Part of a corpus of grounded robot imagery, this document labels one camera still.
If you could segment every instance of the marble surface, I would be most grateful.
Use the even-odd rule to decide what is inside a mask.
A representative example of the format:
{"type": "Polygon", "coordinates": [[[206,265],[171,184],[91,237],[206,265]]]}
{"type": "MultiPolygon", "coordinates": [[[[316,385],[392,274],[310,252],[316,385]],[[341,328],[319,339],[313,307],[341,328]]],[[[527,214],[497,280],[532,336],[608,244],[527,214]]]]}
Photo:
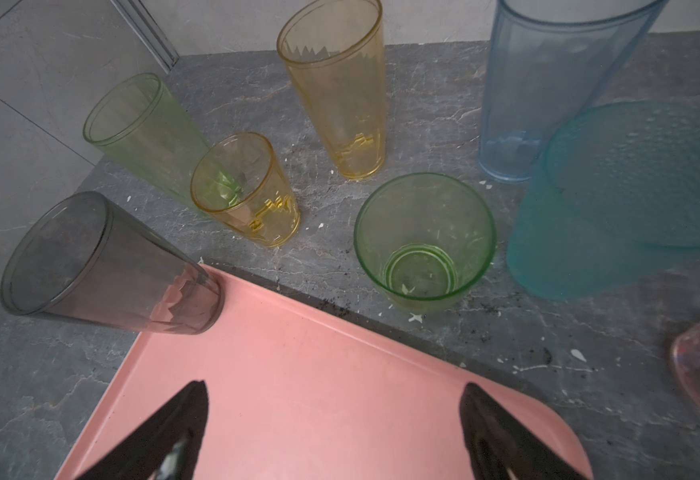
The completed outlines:
{"type": "MultiPolygon", "coordinates": [[[[108,159],[81,189],[104,193],[195,259],[538,398],[574,429],[599,480],[700,478],[700,414],[680,396],[666,361],[672,338],[700,320],[700,261],[576,301],[523,292],[504,251],[524,186],[496,184],[475,163],[487,57],[486,42],[390,47],[387,162],[358,183],[331,173],[275,52],[182,58],[167,82],[208,138],[256,130],[283,161],[302,224],[275,250],[196,215],[108,159]],[[352,248],[364,199],[413,171],[477,188],[499,239],[485,278],[422,323],[389,308],[352,248]]],[[[700,33],[649,36],[604,101],[634,98],[700,107],[700,33]]],[[[0,311],[0,478],[54,476],[133,340],[0,311]]]]}

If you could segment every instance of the plastic tray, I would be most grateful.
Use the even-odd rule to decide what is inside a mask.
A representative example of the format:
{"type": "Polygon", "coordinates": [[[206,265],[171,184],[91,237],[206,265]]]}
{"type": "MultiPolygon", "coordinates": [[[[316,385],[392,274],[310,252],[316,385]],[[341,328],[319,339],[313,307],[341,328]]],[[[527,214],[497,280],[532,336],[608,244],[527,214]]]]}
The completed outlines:
{"type": "Polygon", "coordinates": [[[193,379],[209,421],[195,480],[472,480],[458,405],[475,382],[588,478],[568,425],[522,393],[208,268],[226,304],[198,336],[141,333],[57,480],[86,471],[193,379]]]}

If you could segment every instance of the cup rim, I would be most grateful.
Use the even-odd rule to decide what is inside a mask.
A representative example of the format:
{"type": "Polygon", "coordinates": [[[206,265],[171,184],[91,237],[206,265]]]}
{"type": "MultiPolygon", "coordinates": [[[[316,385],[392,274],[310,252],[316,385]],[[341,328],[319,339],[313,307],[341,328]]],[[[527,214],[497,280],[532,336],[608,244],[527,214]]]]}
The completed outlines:
{"type": "Polygon", "coordinates": [[[282,45],[284,41],[286,40],[287,34],[291,31],[292,28],[294,28],[294,25],[296,25],[300,20],[302,20],[307,14],[312,12],[313,10],[316,10],[317,8],[320,8],[323,5],[333,3],[333,2],[343,2],[345,0],[315,0],[314,2],[310,2],[309,4],[305,5],[304,7],[300,8],[297,13],[292,15],[290,19],[286,22],[286,24],[283,25],[283,28],[281,28],[280,33],[278,33],[278,39],[276,40],[276,50],[278,51],[278,56],[283,60],[288,66],[296,67],[296,68],[317,68],[317,67],[324,67],[329,64],[333,64],[335,62],[338,62],[340,60],[343,60],[344,58],[349,57],[351,54],[357,52],[360,50],[364,45],[366,45],[369,40],[372,39],[372,37],[379,31],[380,27],[382,26],[382,2],[380,0],[363,0],[364,2],[373,4],[377,7],[377,19],[374,22],[374,25],[366,32],[365,35],[363,35],[360,40],[358,40],[356,43],[350,45],[347,47],[345,50],[342,52],[337,53],[334,56],[331,56],[329,58],[324,58],[323,60],[314,60],[310,62],[298,62],[295,60],[291,60],[287,56],[283,54],[282,50],[282,45]]]}
{"type": "Polygon", "coordinates": [[[363,271],[366,273],[366,276],[368,276],[370,279],[372,279],[372,282],[382,288],[385,292],[389,292],[397,297],[401,297],[406,300],[413,300],[417,302],[431,302],[431,301],[437,301],[437,300],[444,300],[447,298],[451,298],[453,296],[459,296],[462,293],[467,292],[470,290],[470,288],[479,281],[479,279],[486,273],[486,270],[488,270],[489,265],[491,264],[491,261],[494,259],[494,254],[497,251],[497,226],[496,223],[494,222],[494,216],[491,213],[491,209],[489,206],[486,204],[486,201],[481,197],[478,192],[475,190],[475,188],[471,187],[470,185],[467,185],[465,182],[458,180],[456,178],[450,177],[445,174],[439,174],[435,172],[414,172],[412,174],[406,174],[406,175],[401,175],[400,177],[393,178],[392,180],[389,180],[385,182],[381,187],[377,188],[372,192],[371,195],[368,196],[366,201],[363,203],[363,206],[361,206],[361,209],[358,211],[358,215],[355,217],[355,226],[353,227],[353,238],[352,238],[352,244],[353,244],[353,249],[355,250],[355,256],[358,258],[358,262],[361,264],[361,268],[363,268],[363,271]],[[358,227],[360,224],[360,219],[363,216],[364,212],[366,211],[367,207],[369,206],[369,203],[372,201],[372,199],[379,194],[383,189],[393,183],[397,183],[400,180],[404,178],[409,178],[409,177],[417,177],[417,176],[431,176],[431,177],[442,177],[450,180],[451,182],[454,182],[458,184],[460,187],[465,188],[466,190],[470,191],[473,196],[478,200],[478,203],[480,206],[483,207],[484,211],[486,212],[486,215],[488,216],[489,219],[489,226],[490,226],[490,232],[491,232],[491,239],[490,239],[490,246],[488,249],[488,252],[486,254],[486,259],[484,261],[484,264],[480,267],[478,272],[470,278],[467,282],[465,282],[462,286],[457,288],[456,290],[453,290],[449,293],[444,293],[443,295],[438,295],[438,296],[413,296],[413,295],[405,295],[400,292],[396,292],[395,290],[391,290],[388,288],[386,285],[382,284],[377,280],[377,275],[373,274],[365,265],[363,259],[361,258],[361,255],[358,253],[358,227]]]}
{"type": "MultiPolygon", "coordinates": [[[[676,108],[678,110],[686,110],[689,112],[693,112],[695,114],[700,114],[700,110],[698,108],[691,108],[687,107],[685,105],[681,104],[674,104],[671,102],[667,101],[653,101],[653,100],[639,100],[639,101],[617,101],[612,104],[605,104],[601,105],[599,107],[591,108],[590,110],[586,110],[584,113],[579,114],[574,116],[573,118],[570,118],[569,120],[565,121],[563,125],[558,127],[558,130],[555,131],[553,136],[550,138],[550,141],[547,142],[547,145],[545,148],[542,150],[542,155],[541,159],[539,162],[539,172],[537,172],[537,176],[543,175],[545,178],[545,181],[547,181],[548,184],[554,184],[554,178],[550,174],[550,162],[548,160],[549,155],[548,152],[550,151],[550,148],[556,144],[556,139],[558,139],[559,136],[564,134],[564,131],[566,130],[567,127],[572,125],[573,122],[581,120],[583,118],[588,118],[592,115],[598,114],[602,110],[611,110],[615,108],[624,108],[628,106],[636,106],[636,105],[662,105],[665,107],[672,107],[676,108]]],[[[558,195],[554,196],[555,201],[560,203],[560,206],[574,214],[575,216],[581,218],[588,224],[591,224],[587,219],[583,218],[582,215],[575,209],[573,208],[568,202],[564,201],[562,198],[560,198],[558,195]]],[[[663,245],[663,244],[654,244],[651,242],[643,242],[643,241],[638,241],[638,240],[633,240],[630,239],[631,242],[637,244],[637,245],[642,245],[644,248],[647,248],[649,250],[675,250],[675,251],[693,251],[693,250],[699,250],[700,249],[700,244],[698,245],[663,245]]]]}
{"type": "Polygon", "coordinates": [[[99,192],[94,191],[80,192],[78,194],[71,195],[59,202],[58,204],[56,204],[55,206],[51,207],[51,209],[48,212],[46,212],[41,218],[39,218],[38,221],[35,222],[35,225],[33,225],[28,230],[28,232],[22,237],[22,240],[19,242],[17,247],[14,249],[14,252],[11,254],[9,262],[6,264],[6,268],[4,268],[3,275],[0,278],[0,304],[3,306],[3,308],[6,309],[6,311],[11,313],[12,315],[33,315],[36,313],[45,312],[46,310],[60,302],[63,298],[65,298],[83,280],[86,274],[89,273],[91,267],[94,266],[94,264],[96,263],[96,259],[99,258],[100,254],[102,254],[102,250],[104,250],[104,247],[107,244],[107,239],[110,237],[110,232],[113,229],[113,218],[113,205],[110,203],[107,197],[105,197],[99,192]],[[84,264],[83,268],[80,269],[80,272],[76,274],[73,281],[71,281],[65,288],[60,290],[59,293],[52,296],[48,300],[42,302],[36,308],[28,310],[19,308],[16,305],[16,303],[14,303],[11,296],[10,280],[14,274],[14,271],[17,268],[17,264],[19,263],[20,258],[22,258],[28,244],[32,241],[33,238],[36,237],[38,231],[44,228],[49,220],[53,219],[59,213],[64,211],[64,209],[67,208],[67,204],[69,202],[71,202],[73,199],[80,197],[89,197],[95,202],[101,203],[104,207],[105,222],[102,226],[102,231],[100,232],[100,238],[98,239],[95,247],[89,254],[89,258],[86,260],[86,263],[84,264]]]}
{"type": "Polygon", "coordinates": [[[255,194],[257,194],[262,189],[262,186],[268,181],[268,178],[270,178],[270,176],[272,175],[272,172],[277,168],[277,166],[278,166],[278,158],[276,157],[276,152],[272,148],[272,144],[270,143],[270,140],[267,139],[267,137],[265,137],[262,134],[258,134],[255,131],[241,131],[238,133],[234,133],[234,134],[230,135],[229,137],[215,143],[209,149],[209,151],[207,151],[206,154],[203,155],[201,160],[198,162],[198,165],[196,165],[196,168],[192,171],[192,176],[190,177],[190,197],[192,198],[192,202],[195,204],[195,206],[200,208],[201,211],[204,211],[208,214],[220,214],[223,212],[233,212],[233,211],[239,209],[240,207],[245,206],[246,203],[249,201],[249,199],[251,197],[253,197],[255,194]],[[201,164],[203,163],[203,161],[206,159],[206,157],[208,155],[211,154],[211,152],[215,148],[217,148],[219,146],[227,145],[228,143],[230,143],[233,140],[238,140],[239,138],[245,138],[245,137],[251,137],[251,136],[258,137],[259,140],[263,140],[265,143],[265,146],[268,149],[268,152],[270,153],[270,165],[268,165],[267,172],[265,173],[265,176],[262,177],[262,181],[259,182],[259,185],[257,185],[257,187],[254,190],[252,190],[250,194],[245,196],[236,205],[228,206],[227,208],[222,208],[220,210],[211,210],[209,208],[206,208],[205,206],[202,206],[201,203],[196,198],[196,189],[193,187],[193,185],[194,185],[193,181],[196,178],[196,174],[198,173],[198,169],[201,166],[201,164]]]}
{"type": "Polygon", "coordinates": [[[155,107],[158,105],[158,102],[161,100],[161,97],[163,97],[163,90],[164,90],[164,84],[163,81],[160,79],[160,77],[154,73],[148,72],[148,73],[141,73],[134,75],[131,78],[127,78],[123,82],[120,82],[118,85],[113,87],[110,91],[108,91],[104,97],[102,97],[101,100],[96,102],[96,105],[94,108],[91,109],[91,112],[89,112],[89,115],[86,117],[86,121],[84,122],[84,139],[89,142],[90,144],[96,146],[96,147],[103,147],[105,145],[112,144],[131,132],[133,132],[137,127],[139,127],[146,119],[147,117],[150,116],[151,113],[153,113],[153,110],[155,110],[155,107]],[[132,84],[143,82],[145,80],[151,80],[154,82],[158,83],[158,88],[156,88],[155,93],[153,94],[153,98],[150,100],[150,103],[147,105],[147,107],[143,110],[139,116],[137,116],[134,121],[132,121],[130,124],[128,124],[123,130],[109,136],[108,138],[102,138],[102,139],[94,139],[91,137],[91,129],[94,126],[94,122],[96,121],[96,118],[99,116],[100,112],[107,106],[107,104],[112,100],[112,98],[118,94],[121,90],[123,90],[126,87],[131,86],[132,84]]]}
{"type": "Polygon", "coordinates": [[[545,20],[537,20],[536,18],[528,17],[528,16],[518,12],[518,10],[513,9],[511,6],[508,5],[508,0],[498,0],[498,8],[502,7],[502,9],[505,10],[512,17],[515,17],[515,18],[522,20],[524,22],[536,24],[539,26],[545,26],[545,27],[573,27],[573,26],[575,26],[575,27],[598,27],[598,26],[602,26],[605,24],[622,22],[623,20],[627,20],[630,17],[638,16],[639,14],[641,14],[643,12],[649,11],[661,3],[667,3],[667,2],[668,2],[668,0],[653,0],[652,2],[649,2],[646,5],[643,5],[642,7],[638,7],[634,10],[630,10],[629,12],[614,15],[612,17],[599,18],[597,20],[589,20],[587,22],[548,22],[545,20]]]}

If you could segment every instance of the amber tumbler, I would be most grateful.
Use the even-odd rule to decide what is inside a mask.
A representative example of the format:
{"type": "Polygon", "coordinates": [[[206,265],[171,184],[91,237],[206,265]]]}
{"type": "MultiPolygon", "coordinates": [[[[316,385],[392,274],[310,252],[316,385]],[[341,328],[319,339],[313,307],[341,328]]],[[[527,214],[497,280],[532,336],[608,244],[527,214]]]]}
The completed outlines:
{"type": "Polygon", "coordinates": [[[299,208],[267,138],[235,134],[211,148],[190,181],[195,205],[249,240],[284,244],[299,225],[299,208]]]}
{"type": "Polygon", "coordinates": [[[276,46],[339,173],[374,174],[387,120],[379,0],[317,0],[288,20],[276,46]]]}

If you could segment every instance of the gray tile wall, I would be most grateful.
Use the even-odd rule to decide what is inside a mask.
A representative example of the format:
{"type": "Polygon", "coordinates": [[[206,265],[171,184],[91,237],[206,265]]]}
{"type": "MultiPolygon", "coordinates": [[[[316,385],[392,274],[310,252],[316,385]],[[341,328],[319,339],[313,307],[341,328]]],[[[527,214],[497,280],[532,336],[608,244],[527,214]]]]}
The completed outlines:
{"type": "Polygon", "coordinates": [[[139,72],[163,73],[108,0],[0,0],[0,274],[102,157],[88,112],[139,72]]]}

